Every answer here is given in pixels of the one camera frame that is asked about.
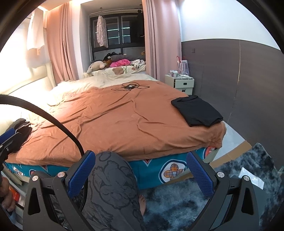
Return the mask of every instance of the curtain rod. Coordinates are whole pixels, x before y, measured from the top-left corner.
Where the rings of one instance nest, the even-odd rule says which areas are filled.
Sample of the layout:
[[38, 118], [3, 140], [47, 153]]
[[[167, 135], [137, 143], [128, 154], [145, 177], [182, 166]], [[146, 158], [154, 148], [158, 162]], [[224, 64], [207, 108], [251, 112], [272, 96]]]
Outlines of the curtain rod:
[[109, 11], [120, 11], [120, 10], [143, 10], [143, 8], [122, 8], [122, 9], [113, 9], [113, 10], [99, 11], [99, 12], [96, 12], [96, 13], [91, 13], [90, 15], [105, 13], [105, 12], [109, 12]]

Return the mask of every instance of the gray fluffy rug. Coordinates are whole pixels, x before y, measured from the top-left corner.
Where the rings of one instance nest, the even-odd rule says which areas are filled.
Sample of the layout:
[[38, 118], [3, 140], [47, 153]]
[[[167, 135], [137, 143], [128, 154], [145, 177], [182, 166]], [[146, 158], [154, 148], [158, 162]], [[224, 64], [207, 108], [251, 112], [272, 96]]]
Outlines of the gray fluffy rug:
[[[236, 160], [221, 165], [215, 171], [222, 171], [230, 177], [238, 176], [242, 167], [264, 181], [263, 190], [269, 195], [260, 218], [260, 230], [263, 230], [283, 202], [284, 183], [281, 182], [273, 160], [259, 143]], [[162, 185], [141, 193], [147, 200], [144, 221], [148, 231], [186, 230], [208, 201], [194, 179]]]

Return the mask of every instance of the person's foot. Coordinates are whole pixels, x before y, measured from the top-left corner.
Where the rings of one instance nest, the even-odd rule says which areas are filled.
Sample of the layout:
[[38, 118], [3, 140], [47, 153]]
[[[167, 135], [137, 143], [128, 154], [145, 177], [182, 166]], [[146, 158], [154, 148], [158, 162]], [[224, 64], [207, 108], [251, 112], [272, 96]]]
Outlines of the person's foot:
[[139, 204], [140, 204], [140, 211], [143, 216], [146, 210], [146, 199], [143, 195], [139, 196]]

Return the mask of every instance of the person's hand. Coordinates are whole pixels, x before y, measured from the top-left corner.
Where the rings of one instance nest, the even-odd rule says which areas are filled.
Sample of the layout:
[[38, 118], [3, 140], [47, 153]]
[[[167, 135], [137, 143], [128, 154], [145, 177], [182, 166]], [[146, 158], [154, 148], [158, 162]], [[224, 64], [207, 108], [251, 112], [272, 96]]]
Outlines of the person's hand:
[[0, 197], [4, 198], [2, 207], [8, 212], [12, 212], [16, 208], [16, 202], [13, 199], [13, 194], [9, 190], [9, 181], [4, 177], [2, 177], [2, 184], [0, 185]]

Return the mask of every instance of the ceiling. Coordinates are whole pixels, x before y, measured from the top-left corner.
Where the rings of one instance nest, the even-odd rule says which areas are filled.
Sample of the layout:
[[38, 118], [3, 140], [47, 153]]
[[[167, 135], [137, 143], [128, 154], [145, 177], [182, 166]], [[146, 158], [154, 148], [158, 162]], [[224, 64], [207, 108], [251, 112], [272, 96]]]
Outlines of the ceiling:
[[41, 6], [50, 11], [53, 8], [60, 6], [63, 3], [66, 3], [66, 2], [69, 2], [69, 1], [70, 0], [46, 0], [44, 3], [41, 4]]
[[125, 8], [142, 8], [142, 0], [93, 0], [81, 4], [88, 14], [99, 11], [125, 9]]

